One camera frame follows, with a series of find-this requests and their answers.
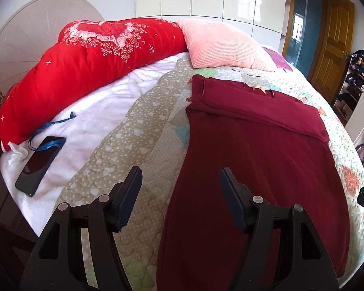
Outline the wooden door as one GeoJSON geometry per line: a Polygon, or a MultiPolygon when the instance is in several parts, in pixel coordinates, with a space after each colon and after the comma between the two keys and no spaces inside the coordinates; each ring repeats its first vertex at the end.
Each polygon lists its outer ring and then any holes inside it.
{"type": "Polygon", "coordinates": [[[318,44],[308,81],[333,104],[343,85],[355,30],[355,5],[346,0],[325,0],[318,44]]]}

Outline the patchwork quilted bedspread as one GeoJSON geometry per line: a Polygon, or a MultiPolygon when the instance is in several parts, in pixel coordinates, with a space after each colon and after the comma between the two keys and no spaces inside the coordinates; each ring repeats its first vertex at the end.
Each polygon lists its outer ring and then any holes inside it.
{"type": "Polygon", "coordinates": [[[143,184],[129,223],[115,236],[129,282],[134,290],[156,289],[156,255],[167,205],[186,155],[189,122],[185,113],[195,74],[280,91],[315,107],[329,134],[329,148],[341,178],[350,217],[346,284],[364,263],[364,208],[357,197],[364,186],[364,168],[355,147],[327,101],[295,69],[262,70],[222,66],[195,69],[181,57],[175,68],[141,96],[122,123],[95,149],[69,181],[60,201],[88,204],[123,181],[133,166],[143,172],[143,184]]]}

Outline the red floral quilt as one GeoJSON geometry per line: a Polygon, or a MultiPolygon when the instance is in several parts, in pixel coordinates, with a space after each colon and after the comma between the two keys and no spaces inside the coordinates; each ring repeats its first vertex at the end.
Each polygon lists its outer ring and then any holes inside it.
{"type": "Polygon", "coordinates": [[[66,25],[0,108],[0,144],[19,145],[62,110],[137,68],[185,52],[181,28],[159,18],[66,25]]]}

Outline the black smartphone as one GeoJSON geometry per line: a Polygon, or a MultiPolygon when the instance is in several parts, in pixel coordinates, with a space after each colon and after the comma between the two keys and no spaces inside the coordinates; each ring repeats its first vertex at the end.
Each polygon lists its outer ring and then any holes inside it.
{"type": "Polygon", "coordinates": [[[21,171],[15,188],[30,197],[34,196],[46,171],[65,143],[64,137],[46,137],[21,171]]]}

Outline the purple cloth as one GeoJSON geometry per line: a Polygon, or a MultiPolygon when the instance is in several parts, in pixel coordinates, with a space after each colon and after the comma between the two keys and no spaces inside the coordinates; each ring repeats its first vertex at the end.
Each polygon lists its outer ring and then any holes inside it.
{"type": "Polygon", "coordinates": [[[275,65],[278,68],[288,70],[288,71],[293,70],[291,68],[290,64],[285,60],[285,58],[282,55],[280,55],[277,51],[274,51],[267,47],[263,47],[263,49],[268,53],[268,55],[270,55],[271,59],[273,60],[273,62],[275,63],[275,65]]]}

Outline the white crumpled tissue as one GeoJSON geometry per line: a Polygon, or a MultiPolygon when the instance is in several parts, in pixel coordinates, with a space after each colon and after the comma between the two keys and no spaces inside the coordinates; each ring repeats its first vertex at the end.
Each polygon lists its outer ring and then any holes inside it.
{"type": "Polygon", "coordinates": [[[28,156],[28,150],[12,142],[9,142],[8,146],[12,151],[11,156],[8,160],[8,164],[10,166],[20,165],[24,161],[24,159],[26,159],[26,157],[28,156]]]}

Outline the cluttered shelf rack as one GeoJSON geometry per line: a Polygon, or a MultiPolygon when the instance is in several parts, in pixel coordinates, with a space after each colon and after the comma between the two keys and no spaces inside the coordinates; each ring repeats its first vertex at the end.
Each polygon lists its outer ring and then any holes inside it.
{"type": "Polygon", "coordinates": [[[350,120],[364,89],[364,49],[352,53],[346,65],[343,85],[336,95],[333,111],[343,125],[350,120]]]}

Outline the dark red sweater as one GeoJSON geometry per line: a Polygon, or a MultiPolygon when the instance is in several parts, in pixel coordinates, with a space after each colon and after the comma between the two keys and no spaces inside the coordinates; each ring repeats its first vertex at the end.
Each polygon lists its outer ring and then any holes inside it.
{"type": "Polygon", "coordinates": [[[220,171],[270,204],[302,205],[342,276],[350,224],[329,135],[313,106],[238,81],[192,77],[187,154],[158,251],[159,290],[226,290],[247,235],[236,227],[220,171]]]}

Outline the pink textured pillow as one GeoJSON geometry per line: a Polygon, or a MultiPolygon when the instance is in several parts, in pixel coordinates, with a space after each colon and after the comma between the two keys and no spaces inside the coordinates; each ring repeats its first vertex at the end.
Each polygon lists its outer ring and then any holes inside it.
{"type": "Polygon", "coordinates": [[[179,20],[177,24],[193,68],[232,66],[268,72],[276,69],[265,49],[238,28],[192,19],[179,20]]]}

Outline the beige round headboard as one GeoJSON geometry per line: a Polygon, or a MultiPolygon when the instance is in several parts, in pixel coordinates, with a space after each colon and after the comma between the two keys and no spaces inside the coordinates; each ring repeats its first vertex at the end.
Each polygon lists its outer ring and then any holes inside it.
{"type": "Polygon", "coordinates": [[[5,94],[53,46],[75,20],[104,18],[87,0],[32,0],[0,29],[0,92],[5,94]]]}

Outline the white blanket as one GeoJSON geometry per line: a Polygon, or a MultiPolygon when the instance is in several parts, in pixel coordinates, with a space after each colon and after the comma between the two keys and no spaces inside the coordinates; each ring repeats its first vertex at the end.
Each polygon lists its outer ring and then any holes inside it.
{"type": "Polygon", "coordinates": [[[4,182],[35,234],[41,234],[63,188],[83,167],[103,138],[124,120],[139,97],[151,90],[164,74],[172,71],[180,58],[187,57],[188,53],[180,53],[133,70],[60,112],[54,118],[54,125],[32,141],[37,146],[47,136],[66,138],[65,145],[48,168],[34,196],[15,188],[26,161],[10,166],[8,160],[12,151],[1,155],[0,172],[4,182]]]}

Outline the white wardrobe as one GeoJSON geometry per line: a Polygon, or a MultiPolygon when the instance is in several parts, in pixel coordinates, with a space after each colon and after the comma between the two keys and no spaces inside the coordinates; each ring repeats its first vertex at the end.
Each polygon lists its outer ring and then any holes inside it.
{"type": "Polygon", "coordinates": [[[288,0],[135,0],[137,17],[195,18],[236,26],[265,47],[283,51],[288,0]]]}

